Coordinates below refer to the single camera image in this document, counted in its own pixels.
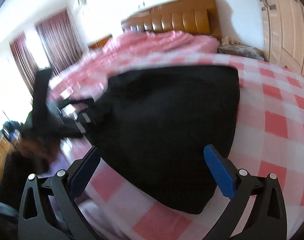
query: pink bedding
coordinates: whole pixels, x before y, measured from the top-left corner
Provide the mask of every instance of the pink bedding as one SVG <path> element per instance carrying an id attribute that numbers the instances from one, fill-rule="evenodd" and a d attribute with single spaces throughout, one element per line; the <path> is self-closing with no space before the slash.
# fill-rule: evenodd
<path id="1" fill-rule="evenodd" d="M 124 44 L 134 48 L 150 37 L 149 34 L 137 36 L 133 44 L 126 43 L 131 41 Z M 106 89 L 109 77 L 130 69 L 155 68 L 165 64 L 225 64 L 236 67 L 240 78 L 240 104 L 229 159 L 237 168 L 247 169 L 252 175 L 277 174 L 286 203 L 290 238 L 304 220 L 304 77 L 262 61 L 202 51 L 214 49 L 212 38 L 203 40 L 197 37 L 189 41 L 184 33 L 166 33 L 164 37 L 169 41 L 159 40 L 164 51 L 158 46 L 154 51 L 145 44 L 146 49 L 142 49 L 140 55 L 135 54 L 137 51 L 123 48 L 122 37 L 107 44 L 104 53 L 83 60 L 74 72 L 68 74 L 53 89 L 53 97 L 59 97 L 66 90 L 74 97 L 93 95 L 97 98 Z M 170 43 L 176 41 L 180 41 L 180 46 L 175 44 L 171 47 Z M 202 41 L 212 47 L 200 46 Z M 85 139 L 72 140 L 72 143 L 70 161 L 82 158 L 90 148 Z M 102 228 L 104 221 L 111 221 L 122 232 L 114 234 L 116 239 L 202 239 L 229 202 L 217 189 L 200 215 L 172 210 L 142 193 L 104 161 L 101 161 L 86 191 L 98 207 L 95 212 L 95 208 L 85 206 L 83 214 L 98 229 Z M 245 225 L 253 202 L 254 198 L 250 198 L 234 234 Z"/>

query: checkered bedsheet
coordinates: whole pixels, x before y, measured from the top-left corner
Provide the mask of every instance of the checkered bedsheet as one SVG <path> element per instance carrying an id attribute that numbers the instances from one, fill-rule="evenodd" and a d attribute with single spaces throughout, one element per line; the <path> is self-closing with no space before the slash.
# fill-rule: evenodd
<path id="1" fill-rule="evenodd" d="M 100 66 L 100 70 L 88 68 L 84 74 L 87 78 L 83 75 L 79 90 L 74 89 L 72 94 L 97 97 L 106 88 L 109 76 L 165 64 L 217 64 L 238 69 L 241 95 L 229 159 L 252 175 L 265 177 L 274 172 L 278 176 L 290 238 L 304 221 L 304 77 L 262 61 L 223 54 L 123 55 L 109 66 Z M 85 139 L 73 140 L 70 161 L 82 158 L 89 148 Z M 216 189 L 200 215 L 172 210 L 127 182 L 104 161 L 86 191 L 109 219 L 134 240 L 202 239 L 229 202 Z M 234 234 L 242 231 L 254 200 L 250 198 Z"/>

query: curtain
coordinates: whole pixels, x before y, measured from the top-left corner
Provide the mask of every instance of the curtain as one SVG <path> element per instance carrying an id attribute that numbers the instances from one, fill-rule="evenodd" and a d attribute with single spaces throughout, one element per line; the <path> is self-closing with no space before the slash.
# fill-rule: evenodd
<path id="1" fill-rule="evenodd" d="M 23 33 L 17 37 L 11 44 L 10 49 L 15 59 L 18 70 L 29 90 L 33 94 L 35 83 L 35 75 L 38 70 L 37 63 L 35 62 L 31 52 L 26 45 L 26 36 Z"/>
<path id="2" fill-rule="evenodd" d="M 81 58 L 82 49 L 66 10 L 35 27 L 54 74 L 58 74 Z"/>

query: brown leather headboard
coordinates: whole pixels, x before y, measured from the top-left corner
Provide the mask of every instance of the brown leather headboard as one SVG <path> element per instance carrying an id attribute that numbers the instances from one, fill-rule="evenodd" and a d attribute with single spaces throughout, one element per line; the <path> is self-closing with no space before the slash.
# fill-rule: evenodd
<path id="1" fill-rule="evenodd" d="M 221 40 L 215 0 L 174 0 L 136 12 L 123 20 L 123 31 L 156 33 L 171 30 L 210 35 Z"/>

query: bed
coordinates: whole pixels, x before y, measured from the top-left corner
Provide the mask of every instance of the bed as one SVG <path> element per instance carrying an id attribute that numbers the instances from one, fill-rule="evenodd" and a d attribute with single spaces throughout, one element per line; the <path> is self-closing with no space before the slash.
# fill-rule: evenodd
<path id="1" fill-rule="evenodd" d="M 229 159 L 252 175 L 276 173 L 291 238 L 304 221 L 304 77 L 263 61 L 217 54 L 221 31 L 215 0 L 160 4 L 131 15 L 122 21 L 122 28 L 123 35 L 63 72 L 52 86 L 51 99 L 98 98 L 109 77 L 166 63 L 237 68 L 241 95 Z M 65 147 L 71 163 L 82 158 L 91 145 L 86 139 L 74 139 L 66 140 Z M 111 239 L 202 239 L 229 202 L 217 189 L 200 215 L 172 210 L 127 182 L 104 161 L 86 193 L 92 200 L 81 207 L 84 216 Z M 250 198 L 234 234 L 242 231 L 254 200 Z"/>

